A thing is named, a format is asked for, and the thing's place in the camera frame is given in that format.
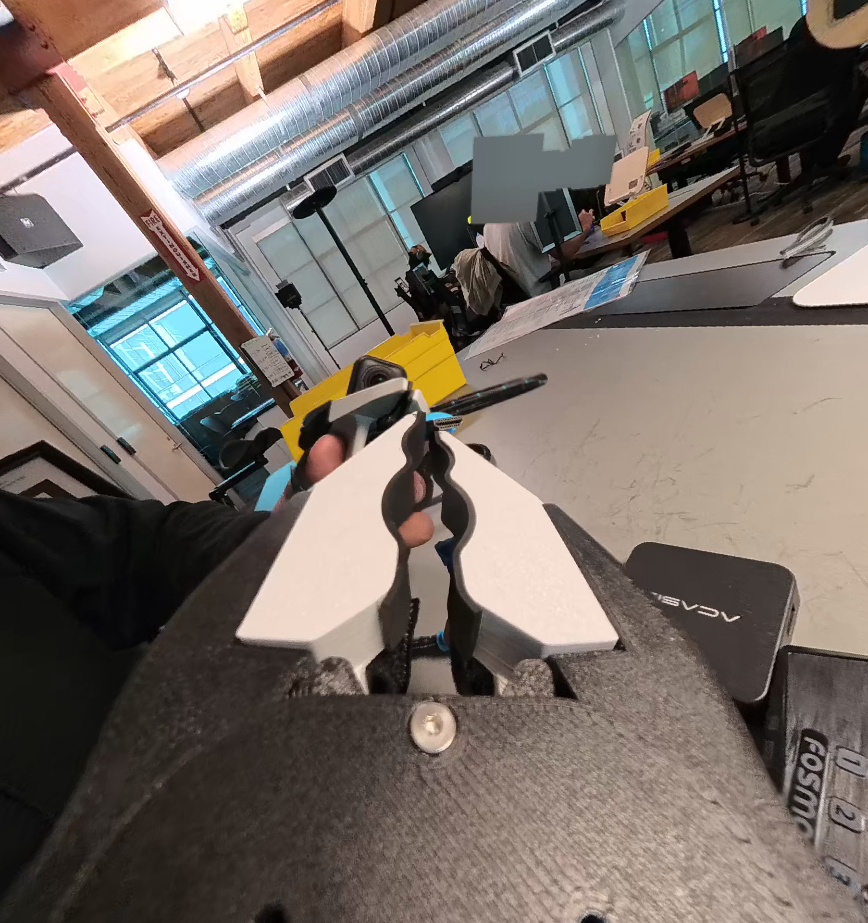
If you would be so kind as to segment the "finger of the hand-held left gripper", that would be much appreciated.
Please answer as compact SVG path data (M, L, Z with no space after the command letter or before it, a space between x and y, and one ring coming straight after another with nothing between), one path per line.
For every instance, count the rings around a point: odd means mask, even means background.
M355 456L397 430L407 417L409 423L399 431L401 447L416 421L415 395L412 384L378 384L332 400L327 407L328 433L341 442L345 456Z

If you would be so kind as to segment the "yellow plastic bin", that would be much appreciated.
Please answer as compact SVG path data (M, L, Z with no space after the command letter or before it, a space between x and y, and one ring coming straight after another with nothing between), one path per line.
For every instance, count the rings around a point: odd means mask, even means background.
M428 407L441 403L465 385L466 379L442 321L412 324L408 332L397 334L367 352L374 358L400 365L419 389ZM280 430L294 462L302 449L299 434L305 416L329 400L346 395L353 362L311 387L290 402L290 419Z

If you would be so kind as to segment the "black usb hub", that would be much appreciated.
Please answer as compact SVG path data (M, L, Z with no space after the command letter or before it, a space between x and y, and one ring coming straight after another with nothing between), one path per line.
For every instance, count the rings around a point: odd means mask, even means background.
M727 693L743 706L767 697L799 607L794 574L777 563L644 542L624 570L681 626Z

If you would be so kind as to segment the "black hdmi switch box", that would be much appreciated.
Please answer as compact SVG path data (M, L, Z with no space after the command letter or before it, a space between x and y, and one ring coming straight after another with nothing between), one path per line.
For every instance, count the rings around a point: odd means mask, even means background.
M868 657L782 648L762 753L790 819L868 920Z

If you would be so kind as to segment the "person's left hand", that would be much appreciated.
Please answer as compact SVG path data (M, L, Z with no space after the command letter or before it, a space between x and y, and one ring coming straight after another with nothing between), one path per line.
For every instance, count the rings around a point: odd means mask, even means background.
M283 492L274 504L271 514L278 515L296 493L297 486L306 488L332 474L347 459L347 445L335 435L320 437L309 452L305 453L296 466L290 465L290 478ZM399 526L399 534L407 548L420 548L431 541L435 524L430 515L420 509L428 495L428 487L422 474L413 473L414 510Z

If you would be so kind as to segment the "white paper notice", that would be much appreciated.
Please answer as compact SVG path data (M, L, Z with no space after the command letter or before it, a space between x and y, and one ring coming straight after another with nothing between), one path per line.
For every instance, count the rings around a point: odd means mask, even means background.
M270 335L246 340L241 350L271 387L279 387L298 376Z

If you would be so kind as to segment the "printed paper sheet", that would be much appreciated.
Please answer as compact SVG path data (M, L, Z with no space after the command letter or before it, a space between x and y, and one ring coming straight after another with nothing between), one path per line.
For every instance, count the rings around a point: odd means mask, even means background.
M578 317L627 297L639 281L649 252L646 249L601 271L509 307L503 317L459 357L465 360L484 355L561 320Z

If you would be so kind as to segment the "dark framed sign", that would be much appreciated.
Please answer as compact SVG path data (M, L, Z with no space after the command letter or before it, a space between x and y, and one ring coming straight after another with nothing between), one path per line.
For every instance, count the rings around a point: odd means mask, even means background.
M121 487L45 441L0 458L0 489L32 499L131 498Z

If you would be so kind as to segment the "white boxy device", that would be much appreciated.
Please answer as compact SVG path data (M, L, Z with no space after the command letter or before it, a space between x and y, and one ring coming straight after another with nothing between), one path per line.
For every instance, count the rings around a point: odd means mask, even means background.
M613 163L611 177L605 188L606 207L630 200L644 190L648 156L648 147L643 146Z

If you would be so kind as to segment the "dark grey desk mat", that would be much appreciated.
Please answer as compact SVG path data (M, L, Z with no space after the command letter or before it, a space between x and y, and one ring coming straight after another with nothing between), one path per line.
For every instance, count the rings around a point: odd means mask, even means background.
M660 279L641 279L630 295L600 306L601 317L756 306L831 259L832 250Z

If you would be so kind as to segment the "person's black clothed torso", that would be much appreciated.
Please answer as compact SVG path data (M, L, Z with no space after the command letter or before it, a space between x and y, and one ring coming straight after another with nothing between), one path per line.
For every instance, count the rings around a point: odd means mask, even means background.
M0 900L44 843L146 645L0 614Z

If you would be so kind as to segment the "wooden office table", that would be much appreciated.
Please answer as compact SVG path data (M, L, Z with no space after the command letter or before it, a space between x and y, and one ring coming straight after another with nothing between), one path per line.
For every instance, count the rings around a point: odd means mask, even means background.
M715 192L732 184L740 177L740 167L734 165L716 175L700 179L670 196L669 204L657 214L645 219L634 228L612 237L600 235L588 242L577 254L572 265L576 269L593 265L604 254L636 253L642 240L654 234L665 234L674 260L693 255L687 226L694 212L705 208Z

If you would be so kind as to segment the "black speaker box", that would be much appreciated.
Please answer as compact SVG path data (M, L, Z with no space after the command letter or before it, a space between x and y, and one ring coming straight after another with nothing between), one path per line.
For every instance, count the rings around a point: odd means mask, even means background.
M0 196L0 257L45 269L82 249L79 237L41 196Z

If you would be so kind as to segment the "small clear plastic item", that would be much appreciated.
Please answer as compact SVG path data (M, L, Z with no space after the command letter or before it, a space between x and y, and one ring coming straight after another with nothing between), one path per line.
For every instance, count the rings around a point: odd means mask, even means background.
M834 229L834 220L831 215L811 223L800 231L793 242L780 251L780 259L784 262L792 262L816 251L820 251L822 246L832 236Z

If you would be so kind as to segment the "silver ventilation duct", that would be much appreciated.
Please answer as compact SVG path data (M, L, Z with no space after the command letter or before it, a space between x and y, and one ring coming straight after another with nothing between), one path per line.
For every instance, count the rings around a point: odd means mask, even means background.
M424 2L164 155L174 190L219 223L370 136L571 11L621 2Z
M211 224L222 225L255 210L284 191L312 192L311 177L327 176L349 180L375 169L409 144L446 124L454 117L506 89L517 78L511 63L495 63L460 81L439 98L431 100L387 130L349 150L326 156L318 165L302 169L306 146L295 144L286 153L275 152L257 162L232 183L215 188L197 201L201 215Z

